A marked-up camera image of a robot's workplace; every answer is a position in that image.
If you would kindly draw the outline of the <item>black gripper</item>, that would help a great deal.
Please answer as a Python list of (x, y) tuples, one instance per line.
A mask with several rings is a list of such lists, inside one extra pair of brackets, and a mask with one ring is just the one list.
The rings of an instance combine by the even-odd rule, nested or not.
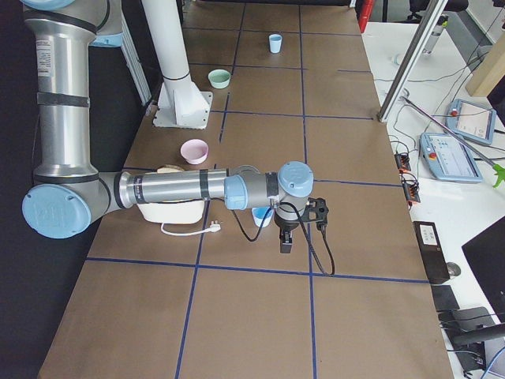
[(275, 224), (279, 227), (280, 253), (291, 253), (293, 245), (292, 231), (299, 226), (299, 220), (285, 220), (280, 215), (275, 215)]

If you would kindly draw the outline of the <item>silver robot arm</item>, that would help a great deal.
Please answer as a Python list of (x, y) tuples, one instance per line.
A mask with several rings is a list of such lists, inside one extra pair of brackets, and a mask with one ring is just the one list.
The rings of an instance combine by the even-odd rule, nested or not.
[(88, 48), (122, 43), (119, 1), (26, 1), (36, 37), (42, 162), (25, 195), (27, 224), (48, 238), (70, 238), (107, 213), (134, 205), (220, 199), (232, 211), (268, 207), (280, 249), (312, 222), (313, 173), (292, 161), (277, 172), (255, 167), (132, 175), (99, 172), (90, 160)]

